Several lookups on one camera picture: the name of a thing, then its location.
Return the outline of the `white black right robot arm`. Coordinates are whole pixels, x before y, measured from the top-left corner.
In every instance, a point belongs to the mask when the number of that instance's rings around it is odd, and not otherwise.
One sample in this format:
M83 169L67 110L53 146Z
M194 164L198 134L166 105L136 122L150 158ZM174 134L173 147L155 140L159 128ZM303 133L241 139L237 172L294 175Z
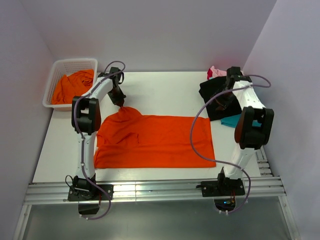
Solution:
M269 141L274 111L259 100L251 77L244 75L240 67L232 66L226 71L226 81L221 96L216 98L217 111L224 111L233 103L239 103L241 114L234 131L235 148L231 165L225 165L217 177L219 196L245 194L242 182L243 170L251 157Z

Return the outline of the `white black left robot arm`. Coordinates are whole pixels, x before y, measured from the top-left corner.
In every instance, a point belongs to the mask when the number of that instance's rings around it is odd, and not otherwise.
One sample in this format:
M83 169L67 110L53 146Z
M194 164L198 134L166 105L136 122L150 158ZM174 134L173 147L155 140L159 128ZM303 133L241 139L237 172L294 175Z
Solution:
M87 92L72 99L71 125L77 134L79 162L70 194L81 200L92 200L102 192L96 184L94 167L95 140L102 124L100 101L109 96L114 105L122 107L126 95L120 85L124 79L124 70L113 66L100 73Z

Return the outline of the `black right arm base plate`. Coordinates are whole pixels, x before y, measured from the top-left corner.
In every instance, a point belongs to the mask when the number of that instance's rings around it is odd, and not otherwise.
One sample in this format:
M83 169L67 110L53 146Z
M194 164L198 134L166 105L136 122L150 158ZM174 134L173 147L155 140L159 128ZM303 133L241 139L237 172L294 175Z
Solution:
M232 179L231 182L223 183L219 183L217 180L202 181L196 188L201 189L203 197L231 197L246 194L243 181L240 179Z

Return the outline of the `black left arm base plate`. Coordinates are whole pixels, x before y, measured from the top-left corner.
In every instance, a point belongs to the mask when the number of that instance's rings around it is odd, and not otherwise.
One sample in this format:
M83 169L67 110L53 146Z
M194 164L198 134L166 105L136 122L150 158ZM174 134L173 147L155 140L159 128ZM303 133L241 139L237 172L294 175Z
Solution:
M110 199L113 198L114 186L112 184L101 184L98 186L108 194ZM67 200L69 202L108 201L109 198L101 190L96 188L93 191L88 191L72 186L69 189Z

